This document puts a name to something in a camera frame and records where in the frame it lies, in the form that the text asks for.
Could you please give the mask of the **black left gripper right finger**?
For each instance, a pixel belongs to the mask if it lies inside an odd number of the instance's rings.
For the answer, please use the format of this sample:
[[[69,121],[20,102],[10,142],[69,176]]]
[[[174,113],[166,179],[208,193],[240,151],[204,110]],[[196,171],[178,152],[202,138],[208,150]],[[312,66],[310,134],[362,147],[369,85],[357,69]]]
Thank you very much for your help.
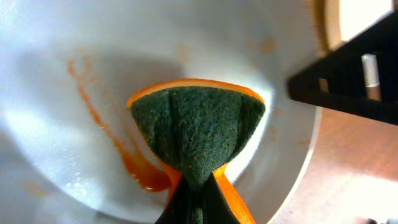
[[[213,174],[204,183],[200,200],[204,224],[239,224]]]

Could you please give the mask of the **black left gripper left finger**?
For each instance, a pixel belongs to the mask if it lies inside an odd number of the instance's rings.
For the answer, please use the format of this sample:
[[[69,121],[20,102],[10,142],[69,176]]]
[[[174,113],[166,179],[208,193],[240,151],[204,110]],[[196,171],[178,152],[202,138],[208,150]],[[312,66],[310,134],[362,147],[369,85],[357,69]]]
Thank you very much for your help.
[[[182,177],[155,224],[191,224],[192,210],[193,192],[186,179]]]

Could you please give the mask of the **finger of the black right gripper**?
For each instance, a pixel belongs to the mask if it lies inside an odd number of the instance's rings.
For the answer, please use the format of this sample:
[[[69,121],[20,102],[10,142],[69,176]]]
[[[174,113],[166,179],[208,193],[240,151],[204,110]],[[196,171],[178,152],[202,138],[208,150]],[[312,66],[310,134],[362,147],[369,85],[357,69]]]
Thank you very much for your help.
[[[380,100],[366,94],[364,56],[375,56]],[[292,100],[397,124],[397,12],[287,81]]]

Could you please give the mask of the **green orange scrub sponge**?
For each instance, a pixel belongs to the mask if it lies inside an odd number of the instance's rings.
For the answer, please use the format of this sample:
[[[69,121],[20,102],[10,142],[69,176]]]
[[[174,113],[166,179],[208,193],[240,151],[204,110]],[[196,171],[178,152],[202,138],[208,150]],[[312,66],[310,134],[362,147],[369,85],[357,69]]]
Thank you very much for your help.
[[[170,177],[169,200],[182,177],[188,182],[193,192],[192,223],[203,223],[200,195],[211,174],[239,223],[254,222],[225,169],[264,115],[261,96],[243,86],[191,78],[140,90],[130,97],[127,108]]]

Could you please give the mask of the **white plate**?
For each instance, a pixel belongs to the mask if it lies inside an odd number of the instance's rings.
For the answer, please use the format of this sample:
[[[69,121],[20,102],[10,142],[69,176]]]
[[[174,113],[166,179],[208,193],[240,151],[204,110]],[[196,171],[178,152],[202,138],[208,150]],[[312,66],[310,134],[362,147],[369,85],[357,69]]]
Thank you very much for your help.
[[[320,111],[287,96],[317,57],[303,1],[2,1],[1,222],[154,223],[167,192],[142,189],[120,151],[156,164],[126,108],[145,87],[219,80],[266,112],[227,167],[257,223],[297,189]]]

